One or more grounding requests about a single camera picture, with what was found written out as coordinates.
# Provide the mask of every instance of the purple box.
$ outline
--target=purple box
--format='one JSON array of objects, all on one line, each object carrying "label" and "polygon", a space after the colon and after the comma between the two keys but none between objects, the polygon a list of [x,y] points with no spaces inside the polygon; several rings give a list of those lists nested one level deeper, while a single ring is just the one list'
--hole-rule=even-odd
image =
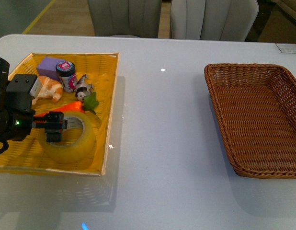
[{"label": "purple box", "polygon": [[59,81],[57,76],[56,66],[57,63],[65,61],[64,59],[58,59],[54,57],[45,57],[42,62],[36,67],[39,76],[47,76],[53,80]]}]

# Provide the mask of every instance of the chair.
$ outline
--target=chair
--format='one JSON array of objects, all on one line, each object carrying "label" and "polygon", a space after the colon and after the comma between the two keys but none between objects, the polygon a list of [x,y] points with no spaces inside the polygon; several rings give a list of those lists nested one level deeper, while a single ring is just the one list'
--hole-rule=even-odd
[{"label": "chair", "polygon": [[172,0],[171,37],[245,41],[258,12],[256,0]]},{"label": "chair", "polygon": [[162,0],[88,0],[96,36],[157,38]]}]

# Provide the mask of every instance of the wicker basket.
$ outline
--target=wicker basket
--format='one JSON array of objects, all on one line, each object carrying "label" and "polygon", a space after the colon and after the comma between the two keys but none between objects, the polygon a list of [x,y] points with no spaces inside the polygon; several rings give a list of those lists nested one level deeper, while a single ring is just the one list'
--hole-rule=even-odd
[{"label": "wicker basket", "polygon": [[205,68],[227,157],[236,174],[296,178],[296,79],[269,64]]},{"label": "wicker basket", "polygon": [[[97,99],[100,102],[95,112],[99,119],[86,111],[97,139],[95,147],[81,161],[70,164],[54,162],[44,153],[39,145],[38,129],[21,142],[8,141],[9,149],[0,155],[0,172],[29,174],[105,174],[106,157],[109,146],[109,130],[111,127],[113,98],[116,86],[118,54],[34,54],[28,55],[9,75],[11,80],[15,74],[36,74],[36,67],[44,57],[61,58],[71,61],[76,66],[77,78],[88,75],[87,83],[94,85]],[[64,93],[62,98],[53,103],[51,99],[40,99],[33,109],[36,113],[47,112],[75,101],[75,93]]]}]

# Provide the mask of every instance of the carrot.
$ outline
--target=carrot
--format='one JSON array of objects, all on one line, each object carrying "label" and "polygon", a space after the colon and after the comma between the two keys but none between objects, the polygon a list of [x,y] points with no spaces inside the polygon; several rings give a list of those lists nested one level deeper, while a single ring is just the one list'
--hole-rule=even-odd
[{"label": "carrot", "polygon": [[[82,102],[80,102],[80,101],[75,101],[75,102],[69,103],[63,107],[60,107],[60,108],[57,108],[57,109],[54,109],[51,111],[53,111],[53,112],[78,111],[81,113],[85,113],[85,111],[83,109]],[[45,112],[45,113],[37,114],[35,116],[44,116],[47,113],[48,112]]]}]

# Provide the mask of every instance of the white table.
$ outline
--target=white table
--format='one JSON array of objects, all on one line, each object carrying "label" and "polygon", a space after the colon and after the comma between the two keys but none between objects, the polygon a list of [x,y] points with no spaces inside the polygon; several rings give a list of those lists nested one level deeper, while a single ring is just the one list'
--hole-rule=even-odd
[{"label": "white table", "polygon": [[0,230],[296,230],[296,180],[235,175],[214,122],[204,67],[271,63],[275,44],[10,35],[10,71],[30,52],[120,53],[103,177],[0,174]]}]

